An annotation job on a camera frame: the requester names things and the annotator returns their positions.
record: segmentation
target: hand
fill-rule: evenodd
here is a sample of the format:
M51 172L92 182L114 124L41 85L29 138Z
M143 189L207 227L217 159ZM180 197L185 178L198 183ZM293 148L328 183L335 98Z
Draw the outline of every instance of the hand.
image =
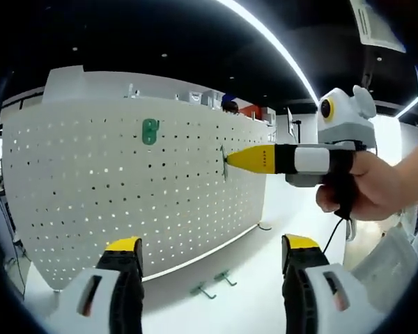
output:
M354 175L359 194L351 216L362 221L381 221L403 207L403 182L398 171L370 152L357 152L350 174ZM333 212L334 189L320 186L316 202L324 212Z

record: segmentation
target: ceiling light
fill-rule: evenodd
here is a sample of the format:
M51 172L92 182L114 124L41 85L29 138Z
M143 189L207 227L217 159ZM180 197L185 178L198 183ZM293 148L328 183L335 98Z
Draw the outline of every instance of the ceiling light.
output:
M418 103L418 97L415 98L415 100L411 101L409 105L407 105L402 111L400 111L397 115L395 115L395 118L400 118L402 115L407 113L411 108L413 108Z
M245 19L249 24L251 24L259 33L261 33L276 49L277 51L286 59L288 64L293 68L296 75L299 77L300 81L305 86L305 89L308 91L308 94L311 96L316 106L319 104L319 100L311 87L311 84L308 82L307 77L300 69L299 65L295 62L294 58L290 55L288 50L280 43L277 37L255 16L248 12L241 5L236 3L234 0L216 0L222 5L225 5L232 11L236 12L239 16Z

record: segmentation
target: camera lens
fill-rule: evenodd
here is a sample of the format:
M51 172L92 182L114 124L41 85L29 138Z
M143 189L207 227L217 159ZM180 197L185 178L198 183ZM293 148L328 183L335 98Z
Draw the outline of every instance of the camera lens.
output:
M320 112L322 113L322 116L324 118L328 118L328 116L330 116L331 110L330 102L328 100L323 100L322 104L320 105Z

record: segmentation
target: black cable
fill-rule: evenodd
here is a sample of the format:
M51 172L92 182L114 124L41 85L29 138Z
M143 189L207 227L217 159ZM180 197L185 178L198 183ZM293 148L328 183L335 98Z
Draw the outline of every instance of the black cable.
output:
M342 221L343 221L343 218L339 219L339 221L337 222L337 224L336 224L336 226L334 227L334 230L333 230L333 232L332 232L332 235L330 235L330 238L328 239L327 245L325 246L325 248L324 248L324 250L323 250L323 252L322 252L322 253L324 253L324 254L325 254L325 251L327 250L328 246L330 245L330 242L331 242L331 241L332 241L332 239L333 239L334 233L336 233L336 230L337 230L338 226L339 226L339 225L341 225Z
M9 236L11 238L11 242L13 243L15 259L17 260L17 268L19 269L20 279L22 280L22 284L23 284L22 294L23 294L23 298L24 298L25 297L25 291L26 291L26 284L25 284L25 280L23 279L22 270L20 269L19 255L17 254L17 249L16 249L15 244L14 244L13 231L11 230L11 227L10 227L10 221L8 219L8 215L5 213L5 210L3 210L2 205L3 205L3 203L0 199L0 210L1 210L1 213L3 214L3 217L5 218L6 227L8 228Z
M271 231L271 230L272 230L272 227L271 227L271 228L262 228L262 227L260 226L260 223L258 223L258 224L257 224L257 226L258 226L258 228L260 228L262 231Z

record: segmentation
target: white pegboard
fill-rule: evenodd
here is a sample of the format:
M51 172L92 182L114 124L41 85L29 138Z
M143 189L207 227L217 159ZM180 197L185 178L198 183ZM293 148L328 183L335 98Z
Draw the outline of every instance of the white pegboard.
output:
M160 121L142 143L142 121ZM44 279L63 289L106 243L143 239L145 275L188 262L259 222L265 176L229 168L227 152L274 129L243 116L162 99L40 104L3 126L11 214Z

